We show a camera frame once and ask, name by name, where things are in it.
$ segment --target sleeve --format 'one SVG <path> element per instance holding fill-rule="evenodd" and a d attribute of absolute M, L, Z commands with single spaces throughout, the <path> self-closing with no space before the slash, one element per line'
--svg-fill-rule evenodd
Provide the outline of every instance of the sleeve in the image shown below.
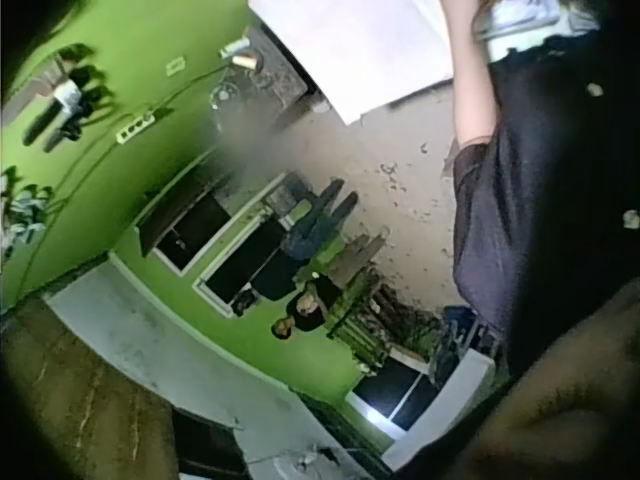
<path fill-rule="evenodd" d="M 515 272 L 512 233 L 526 219 L 518 208 L 518 156 L 506 129 L 489 144 L 470 145 L 456 157 L 453 276 L 461 296 L 481 318 L 504 331 Z"/>

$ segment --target black window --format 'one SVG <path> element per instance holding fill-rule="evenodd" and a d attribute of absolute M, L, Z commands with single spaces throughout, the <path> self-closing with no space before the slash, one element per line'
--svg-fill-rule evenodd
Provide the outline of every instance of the black window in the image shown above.
<path fill-rule="evenodd" d="M 403 430 L 409 430 L 437 396 L 438 389 L 422 375 L 391 421 Z"/>
<path fill-rule="evenodd" d="M 392 357 L 375 377 L 363 378 L 353 389 L 358 397 L 380 414 L 389 417 L 418 378 L 419 372 L 403 365 Z"/>
<path fill-rule="evenodd" d="M 280 247 L 287 231 L 272 217 L 245 240 L 205 282 L 220 300 L 229 304 L 254 274 Z"/>
<path fill-rule="evenodd" d="M 158 249 L 182 270 L 230 219 L 229 213 L 210 192 L 167 232 Z"/>

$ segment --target green wall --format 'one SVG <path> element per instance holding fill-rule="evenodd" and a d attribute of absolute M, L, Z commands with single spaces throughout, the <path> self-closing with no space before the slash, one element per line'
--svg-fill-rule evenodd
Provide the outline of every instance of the green wall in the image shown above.
<path fill-rule="evenodd" d="M 154 253 L 142 258 L 140 241 L 133 228 L 125 232 L 114 251 L 165 305 L 214 343 L 294 390 L 338 403 L 360 378 L 351 350 L 338 341 L 329 340 L 324 328 L 294 333 L 284 342 L 276 339 L 270 327 L 284 315 L 289 298 L 280 302 L 263 298 L 242 318 L 228 319 L 193 289 L 202 272 L 258 210 L 259 206 L 234 223 L 183 277 L 170 270 Z"/>
<path fill-rule="evenodd" d="M 44 154 L 45 132 L 31 147 L 22 132 L 48 103 L 39 100 L 2 131 L 2 168 L 16 165 L 21 184 L 50 185 L 57 212 L 49 228 L 20 246 L 2 271 L 2 304 L 8 308 L 32 291 L 114 245 L 157 191 L 213 140 L 208 92 L 216 78 L 199 81 L 173 99 L 172 112 L 126 145 L 115 132 L 190 80 L 220 65 L 217 51 L 247 24 L 244 0 L 86 0 L 53 38 L 25 62 L 14 85 L 51 52 L 82 43 L 89 62 L 106 75 L 114 110 L 87 126 L 77 143 Z M 165 65 L 184 55 L 187 67 L 167 78 Z"/>

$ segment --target hanging item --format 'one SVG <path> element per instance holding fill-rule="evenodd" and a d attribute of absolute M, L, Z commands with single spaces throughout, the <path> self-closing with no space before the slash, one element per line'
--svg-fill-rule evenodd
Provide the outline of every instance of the hanging item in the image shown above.
<path fill-rule="evenodd" d="M 82 135 L 80 122 L 89 117 L 104 95 L 103 85 L 83 89 L 101 74 L 91 65 L 76 68 L 91 50 L 81 44 L 66 47 L 41 62 L 28 80 L 11 95 L 3 108 L 3 125 L 11 123 L 37 97 L 51 98 L 46 109 L 27 127 L 22 136 L 25 146 L 32 145 L 62 113 L 58 126 L 45 140 L 43 151 L 51 152 L 62 140 L 76 141 Z"/>
<path fill-rule="evenodd" d="M 18 243 L 30 243 L 36 232 L 46 227 L 46 208 L 53 196 L 51 187 L 27 185 L 13 192 L 17 182 L 16 168 L 2 174 L 0 194 L 2 216 L 2 258 L 8 260 Z"/>

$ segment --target electrical outlet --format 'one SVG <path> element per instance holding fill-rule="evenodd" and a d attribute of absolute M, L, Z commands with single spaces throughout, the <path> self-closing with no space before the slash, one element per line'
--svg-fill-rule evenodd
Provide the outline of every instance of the electrical outlet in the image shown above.
<path fill-rule="evenodd" d="M 178 57 L 171 60 L 169 63 L 165 65 L 165 71 L 167 72 L 167 77 L 173 77 L 176 73 L 181 72 L 187 67 L 187 61 L 184 57 Z"/>
<path fill-rule="evenodd" d="M 153 116 L 153 113 L 145 113 L 116 133 L 116 141 L 120 145 L 124 145 L 133 137 L 146 130 L 155 121 L 156 117 Z"/>

